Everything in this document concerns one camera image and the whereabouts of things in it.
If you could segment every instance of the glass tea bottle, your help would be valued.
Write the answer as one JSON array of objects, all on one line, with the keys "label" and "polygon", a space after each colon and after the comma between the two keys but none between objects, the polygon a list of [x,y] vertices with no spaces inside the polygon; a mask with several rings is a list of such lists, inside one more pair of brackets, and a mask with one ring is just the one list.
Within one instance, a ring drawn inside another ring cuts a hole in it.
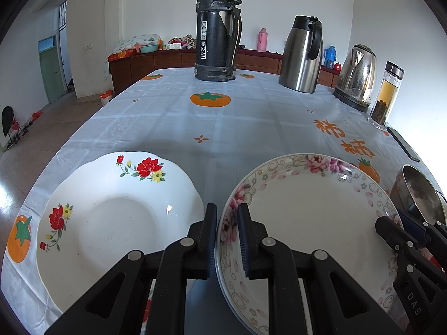
[{"label": "glass tea bottle", "polygon": [[368,121],[381,130],[385,128],[385,122],[388,120],[396,101],[397,92],[403,77],[404,70],[388,61],[385,66],[384,78],[377,96],[377,102],[368,117]]}]

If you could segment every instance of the red plastic bag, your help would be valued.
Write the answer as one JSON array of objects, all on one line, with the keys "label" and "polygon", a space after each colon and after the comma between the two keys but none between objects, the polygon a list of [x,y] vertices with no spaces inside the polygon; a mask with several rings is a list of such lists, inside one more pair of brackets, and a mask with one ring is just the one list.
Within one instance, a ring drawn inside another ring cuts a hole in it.
[{"label": "red plastic bag", "polygon": [[42,112],[42,111],[33,113],[32,121],[33,121],[33,122],[36,121],[41,115],[43,115],[43,112]]}]

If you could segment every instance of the doorframe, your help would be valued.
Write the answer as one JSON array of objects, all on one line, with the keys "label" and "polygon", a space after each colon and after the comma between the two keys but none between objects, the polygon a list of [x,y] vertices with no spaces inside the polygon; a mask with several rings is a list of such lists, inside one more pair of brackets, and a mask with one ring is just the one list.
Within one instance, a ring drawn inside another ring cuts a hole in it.
[{"label": "doorframe", "polygon": [[[42,50],[42,51],[39,51],[39,42],[42,41],[42,40],[49,39],[49,38],[53,38],[53,39],[54,39],[54,40],[53,40],[53,41],[54,41],[54,46],[51,46],[50,48],[44,49],[44,50]],[[57,49],[57,55],[58,55],[58,61],[59,61],[60,77],[61,77],[62,84],[63,84],[63,88],[64,88],[64,92],[62,93],[62,96],[64,96],[65,94],[68,93],[68,87],[67,87],[67,85],[66,85],[65,74],[64,74],[64,72],[63,72],[62,53],[61,53],[61,50],[60,50],[59,30],[58,30],[55,34],[50,35],[49,37],[46,37],[46,38],[44,38],[44,39],[40,39],[40,40],[37,41],[37,53],[38,53],[38,55],[39,55],[40,74],[42,75],[42,66],[40,65],[40,64],[41,64],[40,54],[43,53],[43,52],[46,52],[46,51],[49,50],[49,49],[53,49],[54,47]]]},{"label": "doorframe", "polygon": [[60,49],[60,35],[59,35],[59,33],[60,33],[60,31],[58,30],[58,32],[54,35],[54,37],[56,38],[56,48],[57,48],[57,53],[59,56],[59,68],[60,68],[60,72],[62,75],[62,83],[63,83],[63,86],[65,87],[65,92],[62,95],[65,95],[68,93],[68,87],[67,87],[67,83],[66,83],[65,72],[63,71],[62,51]]}]

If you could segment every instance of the pink thermos flask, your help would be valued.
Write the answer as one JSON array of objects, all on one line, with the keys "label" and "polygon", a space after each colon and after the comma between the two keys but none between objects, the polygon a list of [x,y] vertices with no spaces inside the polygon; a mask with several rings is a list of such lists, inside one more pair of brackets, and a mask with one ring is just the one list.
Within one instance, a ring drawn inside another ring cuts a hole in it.
[{"label": "pink thermos flask", "polygon": [[256,51],[266,52],[267,51],[267,32],[265,29],[261,29],[258,34],[258,48]]}]

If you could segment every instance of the thermos lid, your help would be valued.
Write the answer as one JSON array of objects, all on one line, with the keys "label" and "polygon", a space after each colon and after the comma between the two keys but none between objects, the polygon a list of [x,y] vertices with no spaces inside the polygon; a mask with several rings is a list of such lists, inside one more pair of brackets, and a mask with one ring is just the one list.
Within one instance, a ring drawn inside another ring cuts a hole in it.
[{"label": "thermos lid", "polygon": [[370,53],[370,54],[372,54],[372,55],[375,56],[375,54],[372,52],[371,48],[369,48],[369,47],[367,47],[367,46],[364,46],[363,44],[356,44],[356,45],[354,45],[354,48],[359,48],[359,49],[361,49],[361,50],[365,50],[365,51],[367,51],[368,53]]},{"label": "thermos lid", "polygon": [[292,29],[302,29],[311,31],[309,24],[318,24],[321,26],[321,21],[315,16],[295,16],[295,21],[293,23]]},{"label": "thermos lid", "polygon": [[390,61],[387,62],[385,70],[394,75],[397,79],[402,80],[402,78],[404,77],[404,70]]}]

